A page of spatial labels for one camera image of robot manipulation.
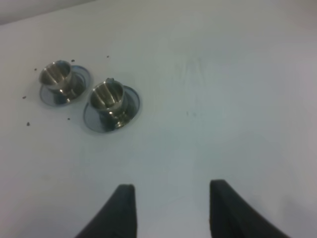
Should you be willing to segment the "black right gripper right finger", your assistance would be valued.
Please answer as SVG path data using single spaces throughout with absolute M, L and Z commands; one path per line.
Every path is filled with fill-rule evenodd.
M 286 238 L 223 179 L 210 182 L 210 231 L 213 238 Z

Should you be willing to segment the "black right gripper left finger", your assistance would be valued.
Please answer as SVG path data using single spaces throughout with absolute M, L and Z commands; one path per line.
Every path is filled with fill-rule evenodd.
M 135 187 L 121 184 L 106 204 L 77 235 L 78 238 L 135 238 L 137 208 Z

